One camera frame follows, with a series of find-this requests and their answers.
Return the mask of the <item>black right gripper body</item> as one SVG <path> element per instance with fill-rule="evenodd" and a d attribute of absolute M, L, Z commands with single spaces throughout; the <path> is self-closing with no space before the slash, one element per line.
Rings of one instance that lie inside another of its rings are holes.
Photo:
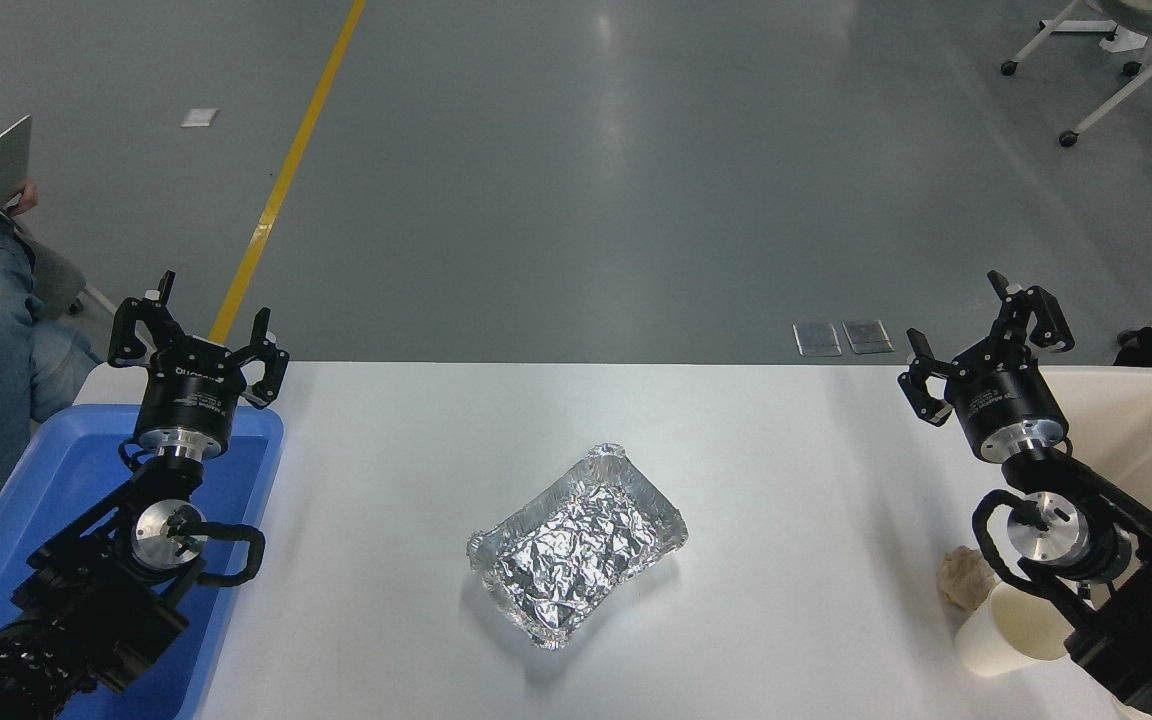
<path fill-rule="evenodd" d="M 1025 344 L 973 344 L 952 361 L 946 401 L 972 448 L 1064 442 L 1068 419 Z"/>

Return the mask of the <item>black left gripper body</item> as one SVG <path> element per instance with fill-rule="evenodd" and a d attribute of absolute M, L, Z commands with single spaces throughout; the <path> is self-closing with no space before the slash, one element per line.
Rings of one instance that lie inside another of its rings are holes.
<path fill-rule="evenodd" d="M 156 348 L 134 424 L 136 442 L 160 446 L 180 430 L 204 437 L 200 446 L 228 446 L 238 396 L 247 388 L 241 370 L 228 365 L 229 354 L 200 338 Z"/>

